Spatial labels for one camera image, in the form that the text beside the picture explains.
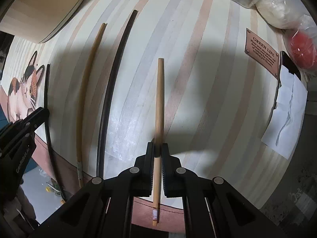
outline cat painting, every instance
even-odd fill
[[[32,55],[20,81],[16,77],[11,80],[8,98],[10,115],[14,121],[27,117],[30,109],[32,111],[35,110],[37,87],[44,73],[44,65],[37,70],[35,69],[34,63],[36,57],[37,51]]]

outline red object in plastic bag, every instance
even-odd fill
[[[309,71],[317,70],[317,50],[313,40],[305,31],[297,30],[293,35],[288,35],[288,52],[295,64]]]

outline curved wooden stick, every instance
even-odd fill
[[[159,222],[159,202],[161,198],[161,147],[164,135],[164,59],[158,59],[158,80],[155,108],[155,157],[153,170],[153,226]]]
[[[88,80],[91,72],[91,68],[94,62],[94,58],[96,52],[98,50],[99,44],[101,42],[103,33],[106,29],[107,24],[102,23],[100,26],[99,32],[95,38],[93,46],[91,47],[87,64],[85,67],[84,74],[81,79],[81,85],[79,90],[79,98],[78,98],[78,107],[77,107],[77,116],[76,116],[76,151],[77,151],[77,172],[78,172],[78,180],[80,188],[83,187],[83,174],[82,174],[82,120],[84,113],[84,105],[86,98],[86,89],[88,85]]]

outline brown sign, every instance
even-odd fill
[[[248,28],[245,53],[258,63],[262,64],[274,77],[277,78],[279,54],[267,42]]]

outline tan stick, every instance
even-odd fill
[[[86,98],[86,90],[88,85],[88,80],[91,72],[91,68],[94,62],[96,52],[98,50],[99,44],[101,42],[103,33],[106,29],[107,24],[102,23],[99,32],[95,38],[93,46],[91,47],[90,54],[88,56],[87,64],[84,70],[84,74],[81,79],[81,85],[79,90],[77,116],[76,116],[76,151],[77,151],[77,172],[80,188],[84,186],[83,174],[82,174],[82,120],[84,113],[84,105]]]
[[[161,146],[164,135],[164,59],[158,59],[158,80],[156,86],[155,109],[155,157],[153,170],[153,226],[159,222],[159,202],[161,198]]]

